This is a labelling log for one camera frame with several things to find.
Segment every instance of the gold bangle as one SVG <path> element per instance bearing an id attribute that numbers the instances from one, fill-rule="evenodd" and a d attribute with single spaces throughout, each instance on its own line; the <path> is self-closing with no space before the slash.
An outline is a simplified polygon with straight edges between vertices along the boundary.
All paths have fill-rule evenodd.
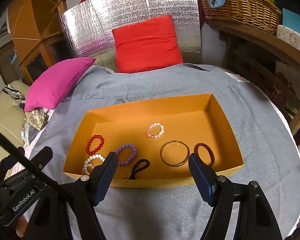
<path id="1" fill-rule="evenodd" d="M 169 164 L 169 163 L 167 163 L 167 162 L 163 159 L 163 157 L 162 157 L 162 151 L 163 151 L 164 147 L 166 147 L 169 143 L 175 143 L 175 142 L 181 143 L 181 144 L 183 144 L 184 146 L 187 147 L 187 150 L 188 150 L 187 157 L 186 157 L 181 163 L 178 163 L 178 164 Z M 180 167 L 180 166 L 182 166 L 183 164 L 185 164 L 185 163 L 188 161 L 189 156 L 190 156 L 190 149 L 189 149 L 189 147 L 188 147 L 184 142 L 182 142 L 182 141 L 175 141 L 175 140 L 174 140 L 174 141 L 166 142 L 164 145 L 162 145 L 162 147 L 161 147 L 161 149 L 160 149 L 160 157 L 161 157 L 161 160 L 162 160 L 165 164 L 167 164 L 168 166 L 170 166 L 170 167 Z"/>

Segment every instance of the pink pillow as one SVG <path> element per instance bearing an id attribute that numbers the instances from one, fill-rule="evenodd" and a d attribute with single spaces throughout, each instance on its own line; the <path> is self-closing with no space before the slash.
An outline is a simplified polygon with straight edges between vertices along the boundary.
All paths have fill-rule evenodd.
<path id="1" fill-rule="evenodd" d="M 37 107 L 55 109 L 94 61 L 89 57 L 72 58 L 48 68 L 31 85 L 25 111 L 29 112 Z"/>

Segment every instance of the reflective foil panel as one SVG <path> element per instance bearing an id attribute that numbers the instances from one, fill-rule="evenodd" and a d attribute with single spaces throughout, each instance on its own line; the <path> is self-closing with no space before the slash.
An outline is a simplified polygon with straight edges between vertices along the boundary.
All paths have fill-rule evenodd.
<path id="1" fill-rule="evenodd" d="M 61 22 L 76 57 L 94 57 L 96 65 L 116 71 L 111 30 L 162 15 L 173 17 L 184 62 L 199 63 L 197 0 L 87 0 L 61 15 Z"/>

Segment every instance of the wicker basket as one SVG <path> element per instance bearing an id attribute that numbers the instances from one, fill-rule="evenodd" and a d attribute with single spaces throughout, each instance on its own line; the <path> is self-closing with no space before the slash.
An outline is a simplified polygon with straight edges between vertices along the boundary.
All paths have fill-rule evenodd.
<path id="1" fill-rule="evenodd" d="M 234 22 L 272 35 L 275 35 L 282 15 L 269 0 L 226 0 L 219 8 L 211 8 L 207 0 L 201 2 L 207 19 Z"/>

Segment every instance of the black hair tie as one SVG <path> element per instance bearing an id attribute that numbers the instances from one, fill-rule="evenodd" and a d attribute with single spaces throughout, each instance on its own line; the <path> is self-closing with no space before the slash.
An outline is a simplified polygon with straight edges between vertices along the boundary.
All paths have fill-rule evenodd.
<path id="1" fill-rule="evenodd" d="M 138 167 L 138 165 L 139 165 L 140 163 L 146 163 L 146 165 L 143 166 L 143 167 L 141 167 L 141 168 L 139 168 L 139 169 L 137 169 L 137 167 Z M 131 175 L 130 175 L 130 178 L 129 178 L 129 179 L 136 179 L 135 175 L 136 175 L 138 172 L 145 170 L 145 169 L 148 168 L 149 166 L 150 166 L 150 161 L 148 161 L 147 159 L 141 159 L 141 160 L 137 161 L 137 162 L 133 165 L 133 167 L 132 167 L 132 171 L 131 171 Z"/>

